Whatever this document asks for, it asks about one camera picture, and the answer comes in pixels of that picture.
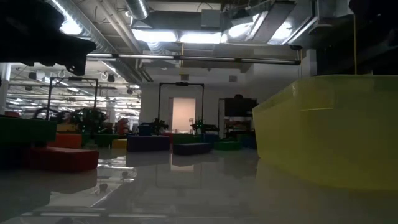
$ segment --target blue ottoman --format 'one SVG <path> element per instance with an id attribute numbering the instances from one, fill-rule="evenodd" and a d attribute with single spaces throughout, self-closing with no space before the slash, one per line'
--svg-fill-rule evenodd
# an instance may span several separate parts
<path id="1" fill-rule="evenodd" d="M 168 136 L 128 136 L 128 152 L 169 151 L 170 138 Z"/>
<path id="2" fill-rule="evenodd" d="M 208 143 L 174 144 L 173 154 L 181 156 L 190 156 L 208 153 L 211 151 L 211 145 Z"/>

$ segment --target ceiling vent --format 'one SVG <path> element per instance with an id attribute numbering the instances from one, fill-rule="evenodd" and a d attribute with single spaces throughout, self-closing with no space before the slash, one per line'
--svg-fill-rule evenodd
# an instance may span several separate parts
<path id="1" fill-rule="evenodd" d="M 238 77 L 236 75 L 229 76 L 229 82 L 237 82 L 237 81 L 238 81 Z"/>
<path id="2" fill-rule="evenodd" d="M 181 81 L 189 81 L 189 74 L 181 74 Z"/>

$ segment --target orange box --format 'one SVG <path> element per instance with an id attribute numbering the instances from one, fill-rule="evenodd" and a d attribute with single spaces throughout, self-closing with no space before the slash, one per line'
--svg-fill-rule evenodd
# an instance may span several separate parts
<path id="1" fill-rule="evenodd" d="M 47 146 L 68 149 L 80 149 L 81 141 L 81 134 L 57 134 L 55 141 L 49 142 Z"/>

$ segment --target black metal post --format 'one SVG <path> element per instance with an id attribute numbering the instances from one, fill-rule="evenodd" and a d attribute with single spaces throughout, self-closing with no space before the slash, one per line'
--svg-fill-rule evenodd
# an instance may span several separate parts
<path id="1" fill-rule="evenodd" d="M 95 79 L 94 109 L 97 107 L 98 79 Z"/>
<path id="2" fill-rule="evenodd" d="M 48 121 L 50 118 L 50 101 L 51 101 L 51 91 L 52 91 L 52 80 L 54 80 L 54 77 L 50 77 L 49 100 L 47 101 L 47 111 L 45 113 L 46 121 Z"/>
<path id="3" fill-rule="evenodd" d="M 201 85 L 201 119 L 205 119 L 205 115 L 203 114 L 203 108 L 205 107 L 205 84 Z"/>
<path id="4" fill-rule="evenodd" d="M 162 94 L 162 85 L 163 85 L 164 83 L 159 83 L 159 99 L 158 99 L 158 102 L 157 102 L 157 119 L 158 120 L 160 120 L 160 97 L 161 97 L 161 94 Z"/>

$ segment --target yellow ottoman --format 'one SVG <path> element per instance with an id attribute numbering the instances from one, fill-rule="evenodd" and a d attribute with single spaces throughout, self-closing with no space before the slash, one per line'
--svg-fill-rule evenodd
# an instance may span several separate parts
<path id="1" fill-rule="evenodd" d="M 112 141 L 113 149 L 127 149 L 127 139 L 115 139 Z"/>

